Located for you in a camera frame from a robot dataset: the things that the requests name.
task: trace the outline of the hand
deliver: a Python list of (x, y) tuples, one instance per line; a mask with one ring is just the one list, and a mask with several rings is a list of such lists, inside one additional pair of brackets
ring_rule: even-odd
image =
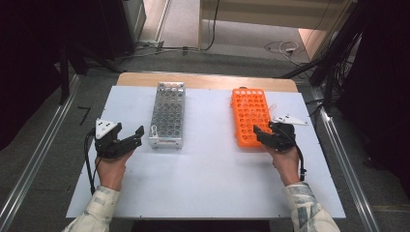
[(280, 178), (285, 186), (300, 182), (298, 167), (299, 155), (296, 147), (284, 152), (278, 152), (276, 149), (263, 145), (265, 150), (272, 156), (272, 164), (278, 170)]
[(126, 162), (132, 153), (133, 150), (118, 159), (96, 158), (101, 186), (116, 191), (121, 190), (124, 173), (126, 172)]

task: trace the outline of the wrist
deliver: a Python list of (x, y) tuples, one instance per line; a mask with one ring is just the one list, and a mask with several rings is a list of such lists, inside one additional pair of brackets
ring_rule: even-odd
[(301, 182), (297, 174), (280, 175), (280, 178), (286, 187)]
[(118, 185), (117, 183), (101, 182), (100, 185), (101, 185), (102, 187), (107, 188), (107, 189), (112, 189), (112, 190), (116, 190), (116, 191), (120, 191), (120, 190), (121, 190), (121, 185)]

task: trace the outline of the metal rail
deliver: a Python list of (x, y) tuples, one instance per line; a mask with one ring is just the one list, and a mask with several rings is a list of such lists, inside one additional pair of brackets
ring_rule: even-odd
[(36, 174), (39, 171), (45, 156), (47, 155), (48, 149), (57, 131), (60, 129), (60, 126), (64, 118), (66, 117), (67, 112), (70, 109), (79, 83), (79, 76), (75, 75), (70, 84), (72, 94), (68, 97), (63, 105), (58, 106), (50, 124), (48, 125), (43, 135), (42, 140), (36, 148), (36, 151), (33, 153), (32, 158), (24, 168), (24, 171), (22, 172), (17, 183), (10, 191), (9, 196), (7, 197), (1, 210), (0, 232), (8, 231), (9, 227), (12, 225), (15, 214), (17, 213), (18, 208), (20, 207), (25, 195), (27, 194), (31, 184), (33, 183), (34, 178), (36, 177)]
[[(323, 99), (322, 92), (318, 87), (312, 88), (312, 94), (316, 100)], [(379, 225), (373, 214), (373, 211), (371, 210), (371, 207), (367, 202), (365, 192), (362, 189), (356, 172), (352, 167), (352, 164), (350, 163), (350, 160), (347, 157), (346, 151), (344, 150), (340, 137), (338, 136), (337, 128), (333, 119), (328, 117), (326, 111), (323, 108), (320, 110), (320, 115), (322, 117), (326, 131), (331, 139), (332, 145), (335, 149), (338, 163), (340, 164), (344, 178), (346, 179), (347, 186), (349, 187), (350, 192), (352, 193), (353, 200), (355, 201), (356, 208), (358, 209), (365, 230), (367, 232), (380, 231)]]

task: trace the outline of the white board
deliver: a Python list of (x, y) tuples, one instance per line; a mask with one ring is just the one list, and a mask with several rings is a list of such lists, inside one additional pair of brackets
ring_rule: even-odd
[[(237, 146), (231, 91), (187, 89), (184, 147), (153, 150), (148, 129), (156, 88), (111, 89), (102, 119), (122, 123), (119, 138), (145, 128), (142, 146), (127, 163), (118, 218), (283, 218), (290, 217), (283, 183), (262, 149)], [(271, 116), (290, 114), (309, 122), (295, 126), (296, 140), (305, 157), (306, 181), (333, 218), (345, 218), (343, 208), (301, 94), (265, 92)], [(94, 169), (94, 144), (90, 159)], [(85, 165), (79, 176), (68, 218), (81, 214), (91, 198)]]

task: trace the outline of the sleeve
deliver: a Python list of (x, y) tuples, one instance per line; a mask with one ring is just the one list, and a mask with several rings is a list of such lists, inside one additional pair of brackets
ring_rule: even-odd
[(332, 217), (317, 202), (308, 183), (289, 185), (283, 191), (291, 211), (295, 232), (340, 231)]
[(84, 212), (63, 232), (108, 232), (119, 195), (119, 191), (98, 186)]

